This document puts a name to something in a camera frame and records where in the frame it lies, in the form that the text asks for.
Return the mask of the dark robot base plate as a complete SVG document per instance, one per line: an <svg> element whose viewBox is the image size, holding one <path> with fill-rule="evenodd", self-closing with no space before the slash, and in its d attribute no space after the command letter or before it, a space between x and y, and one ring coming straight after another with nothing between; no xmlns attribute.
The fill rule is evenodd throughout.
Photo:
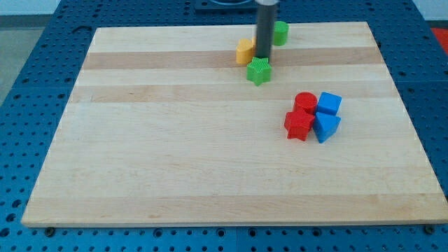
<svg viewBox="0 0 448 252"><path fill-rule="evenodd" d="M258 7L256 0L192 0L196 11L253 11Z"/></svg>

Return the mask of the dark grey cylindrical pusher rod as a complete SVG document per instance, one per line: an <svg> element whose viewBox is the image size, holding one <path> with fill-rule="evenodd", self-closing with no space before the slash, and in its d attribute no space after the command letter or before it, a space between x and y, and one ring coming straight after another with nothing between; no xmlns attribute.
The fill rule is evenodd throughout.
<svg viewBox="0 0 448 252"><path fill-rule="evenodd" d="M257 3L255 56L269 58L274 40L274 23L277 18L279 0L256 0L255 2Z"/></svg>

